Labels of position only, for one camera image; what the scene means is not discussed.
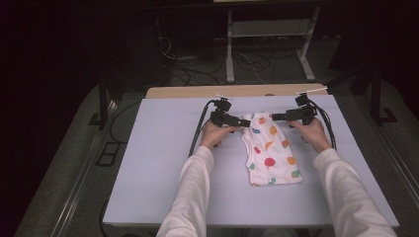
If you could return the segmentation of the white metal stand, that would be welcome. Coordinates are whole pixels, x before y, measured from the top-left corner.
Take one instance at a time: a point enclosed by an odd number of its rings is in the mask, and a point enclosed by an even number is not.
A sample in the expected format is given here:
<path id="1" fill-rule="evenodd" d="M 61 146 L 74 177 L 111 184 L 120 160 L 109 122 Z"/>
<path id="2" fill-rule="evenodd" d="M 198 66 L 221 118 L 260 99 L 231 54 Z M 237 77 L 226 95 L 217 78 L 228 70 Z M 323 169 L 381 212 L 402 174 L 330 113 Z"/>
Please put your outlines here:
<path id="1" fill-rule="evenodd" d="M 306 54 L 314 33 L 320 7 L 314 7 L 310 18 L 284 20 L 235 21 L 231 10 L 227 12 L 227 46 L 225 58 L 226 81 L 234 82 L 232 58 L 232 40 L 237 38 L 290 37 L 301 36 L 303 45 L 295 53 L 305 78 L 314 82 L 315 76 L 311 70 Z"/>

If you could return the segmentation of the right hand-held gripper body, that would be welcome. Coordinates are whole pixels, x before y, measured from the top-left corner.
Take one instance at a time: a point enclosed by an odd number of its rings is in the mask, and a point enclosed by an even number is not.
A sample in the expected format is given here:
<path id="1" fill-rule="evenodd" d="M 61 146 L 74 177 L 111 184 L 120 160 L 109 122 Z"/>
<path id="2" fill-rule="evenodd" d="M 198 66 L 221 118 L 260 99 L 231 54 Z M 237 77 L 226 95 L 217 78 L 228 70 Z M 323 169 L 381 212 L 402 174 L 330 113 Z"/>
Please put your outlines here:
<path id="1" fill-rule="evenodd" d="M 322 87 L 320 89 L 313 89 L 312 91 L 320 92 L 326 90 L 326 87 Z M 312 91 L 308 90 L 298 93 L 297 97 L 295 98 L 295 102 L 297 103 L 298 108 L 286 111 L 286 121 L 300 119 L 303 125 L 308 125 L 317 115 L 321 115 L 324 120 L 328 120 L 328 114 L 308 98 L 308 94 Z"/>

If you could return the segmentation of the person's left hand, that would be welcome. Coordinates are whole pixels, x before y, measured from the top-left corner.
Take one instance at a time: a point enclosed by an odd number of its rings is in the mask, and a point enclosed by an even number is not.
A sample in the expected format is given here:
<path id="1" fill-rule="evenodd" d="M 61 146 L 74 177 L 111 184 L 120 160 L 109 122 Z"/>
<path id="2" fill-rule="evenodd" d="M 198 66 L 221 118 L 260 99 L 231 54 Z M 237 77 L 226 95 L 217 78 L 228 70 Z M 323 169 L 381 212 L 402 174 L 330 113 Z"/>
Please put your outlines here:
<path id="1" fill-rule="evenodd" d="M 236 126 L 219 127 L 209 121 L 203 129 L 203 135 L 200 142 L 201 146 L 213 149 L 231 132 L 237 129 Z"/>

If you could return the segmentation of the dark metal stand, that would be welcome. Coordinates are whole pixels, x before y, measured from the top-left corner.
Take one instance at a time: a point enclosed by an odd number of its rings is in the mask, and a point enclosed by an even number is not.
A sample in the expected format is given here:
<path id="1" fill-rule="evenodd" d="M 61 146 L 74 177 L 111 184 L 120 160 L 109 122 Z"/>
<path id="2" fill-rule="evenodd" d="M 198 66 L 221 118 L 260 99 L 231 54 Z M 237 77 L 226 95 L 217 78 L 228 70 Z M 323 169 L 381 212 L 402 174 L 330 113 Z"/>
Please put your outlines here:
<path id="1" fill-rule="evenodd" d="M 382 126 L 387 122 L 397 122 L 397 118 L 389 108 L 382 108 L 380 106 L 381 98 L 381 75 L 377 66 L 373 70 L 372 79 L 372 96 L 371 96 L 371 115 L 374 122 L 378 126 Z"/>
<path id="2" fill-rule="evenodd" d="M 110 120 L 111 107 L 113 106 L 113 83 L 109 78 L 103 77 L 99 80 L 99 110 L 91 115 L 89 125 L 96 125 L 102 130 Z"/>

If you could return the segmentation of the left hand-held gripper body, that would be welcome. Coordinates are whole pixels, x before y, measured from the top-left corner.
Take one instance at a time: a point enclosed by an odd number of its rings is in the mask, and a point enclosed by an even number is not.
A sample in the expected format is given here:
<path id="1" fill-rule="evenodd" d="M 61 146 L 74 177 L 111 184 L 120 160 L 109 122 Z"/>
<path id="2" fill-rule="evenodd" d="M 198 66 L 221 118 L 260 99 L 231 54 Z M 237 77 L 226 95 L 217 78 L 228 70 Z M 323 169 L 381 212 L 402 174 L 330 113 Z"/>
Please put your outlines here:
<path id="1" fill-rule="evenodd" d="M 215 110 L 210 113 L 210 121 L 222 127 L 224 125 L 224 120 L 228 116 L 229 109 L 231 108 L 231 103 L 227 98 L 220 96 L 218 100 L 211 100 L 215 106 Z"/>

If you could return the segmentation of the white fruit print pants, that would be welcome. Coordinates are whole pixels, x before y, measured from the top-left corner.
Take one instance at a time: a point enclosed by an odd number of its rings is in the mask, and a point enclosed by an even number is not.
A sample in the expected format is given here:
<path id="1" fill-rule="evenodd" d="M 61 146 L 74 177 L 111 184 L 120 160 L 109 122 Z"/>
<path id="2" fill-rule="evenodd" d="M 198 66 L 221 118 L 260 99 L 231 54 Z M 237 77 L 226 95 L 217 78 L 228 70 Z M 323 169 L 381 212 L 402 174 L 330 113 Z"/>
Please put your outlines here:
<path id="1" fill-rule="evenodd" d="M 247 114 L 250 125 L 242 130 L 252 186 L 297 184 L 302 175 L 290 143 L 268 113 Z"/>

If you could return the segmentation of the wooden board under table top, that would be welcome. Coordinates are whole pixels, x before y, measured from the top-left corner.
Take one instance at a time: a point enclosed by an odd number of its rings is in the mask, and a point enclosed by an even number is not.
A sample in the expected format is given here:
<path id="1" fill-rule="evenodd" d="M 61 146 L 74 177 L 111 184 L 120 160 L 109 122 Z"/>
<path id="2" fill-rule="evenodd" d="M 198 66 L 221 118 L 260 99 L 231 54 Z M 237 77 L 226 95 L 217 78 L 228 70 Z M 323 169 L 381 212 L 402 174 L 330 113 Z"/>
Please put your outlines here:
<path id="1" fill-rule="evenodd" d="M 212 98 L 221 95 L 227 98 L 259 96 L 294 96 L 301 92 L 308 95 L 327 95 L 322 84 L 268 84 L 268 85 L 222 85 L 188 87 L 153 87 L 146 93 L 146 99 L 170 98 Z"/>

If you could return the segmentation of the person's right hand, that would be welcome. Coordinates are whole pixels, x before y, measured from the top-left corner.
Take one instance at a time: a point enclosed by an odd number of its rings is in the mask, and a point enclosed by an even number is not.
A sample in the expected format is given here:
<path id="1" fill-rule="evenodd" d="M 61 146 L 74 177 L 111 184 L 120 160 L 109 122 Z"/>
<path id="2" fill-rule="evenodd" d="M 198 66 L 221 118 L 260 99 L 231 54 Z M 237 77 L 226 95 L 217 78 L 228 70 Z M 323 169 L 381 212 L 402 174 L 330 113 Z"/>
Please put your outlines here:
<path id="1" fill-rule="evenodd" d="M 308 125 L 292 120 L 289 122 L 289 125 L 295 127 L 300 132 L 302 139 L 309 143 L 317 153 L 332 147 L 319 119 L 314 118 Z"/>

